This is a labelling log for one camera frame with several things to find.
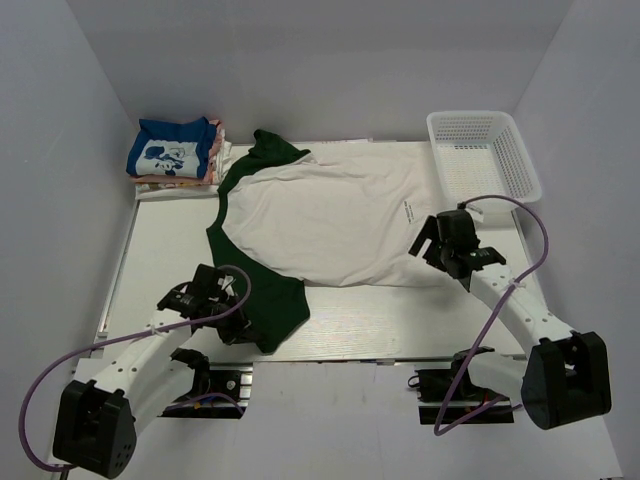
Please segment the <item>white green raglan t-shirt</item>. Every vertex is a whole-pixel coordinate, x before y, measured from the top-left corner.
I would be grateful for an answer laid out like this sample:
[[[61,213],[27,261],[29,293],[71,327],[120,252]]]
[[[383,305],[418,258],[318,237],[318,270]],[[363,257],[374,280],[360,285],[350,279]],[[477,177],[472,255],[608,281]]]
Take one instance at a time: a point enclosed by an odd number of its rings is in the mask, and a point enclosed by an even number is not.
[[[217,189],[207,229],[213,260],[244,270],[243,310],[274,352],[310,316],[306,287],[435,287],[409,253],[436,196],[424,160],[366,144],[315,154],[258,130]]]

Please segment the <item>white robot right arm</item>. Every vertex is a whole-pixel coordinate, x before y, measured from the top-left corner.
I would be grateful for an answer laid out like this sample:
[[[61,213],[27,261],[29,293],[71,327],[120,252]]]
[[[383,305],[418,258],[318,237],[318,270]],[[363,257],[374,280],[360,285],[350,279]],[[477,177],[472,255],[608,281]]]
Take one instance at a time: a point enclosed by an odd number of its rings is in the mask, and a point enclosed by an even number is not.
[[[542,430],[605,415],[612,408],[608,352],[595,332],[580,333],[552,314],[513,275],[506,259],[483,247],[462,209],[427,218],[426,263],[448,274],[491,310],[516,339],[525,361],[483,347],[483,328],[452,364],[445,398],[465,382],[519,403]]]

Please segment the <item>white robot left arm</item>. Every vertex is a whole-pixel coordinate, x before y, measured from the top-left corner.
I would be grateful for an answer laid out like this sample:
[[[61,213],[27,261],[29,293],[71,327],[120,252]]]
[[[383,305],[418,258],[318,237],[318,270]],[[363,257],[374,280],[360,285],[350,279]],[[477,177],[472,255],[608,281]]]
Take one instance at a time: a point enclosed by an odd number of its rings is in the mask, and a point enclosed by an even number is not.
[[[106,479],[118,477],[131,461],[138,438],[163,414],[214,399],[235,405],[211,389],[206,354],[186,348],[201,328],[230,341],[247,333],[243,312],[252,286],[235,266],[199,265],[192,280],[170,289],[144,329],[123,338],[125,349],[86,381],[62,392],[54,433],[54,458]]]

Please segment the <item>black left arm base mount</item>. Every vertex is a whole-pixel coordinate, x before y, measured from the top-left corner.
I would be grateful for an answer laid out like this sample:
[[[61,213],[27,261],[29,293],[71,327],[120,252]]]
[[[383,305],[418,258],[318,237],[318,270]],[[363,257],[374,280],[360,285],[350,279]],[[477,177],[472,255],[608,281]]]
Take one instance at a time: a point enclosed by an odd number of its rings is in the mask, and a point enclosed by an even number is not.
[[[193,381],[162,417],[237,420],[244,415],[253,383],[251,366],[213,364],[204,354],[187,349],[178,349],[172,359],[189,368]]]

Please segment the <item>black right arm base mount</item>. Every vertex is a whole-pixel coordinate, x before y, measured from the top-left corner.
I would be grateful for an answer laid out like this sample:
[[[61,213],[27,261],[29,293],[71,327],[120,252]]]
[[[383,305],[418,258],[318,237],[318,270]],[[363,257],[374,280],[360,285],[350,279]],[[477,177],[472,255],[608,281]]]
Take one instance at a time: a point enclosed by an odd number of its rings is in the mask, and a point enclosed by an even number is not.
[[[407,380],[407,387],[417,394],[421,425],[435,425],[441,404],[466,355],[466,350],[458,352],[449,364],[430,364],[427,368],[416,370]],[[449,406],[443,415],[441,426],[451,424],[497,397],[496,392],[473,385],[469,374],[465,373],[452,395]],[[512,424],[513,422],[514,408],[510,400],[506,399],[467,420],[466,424],[489,425]]]

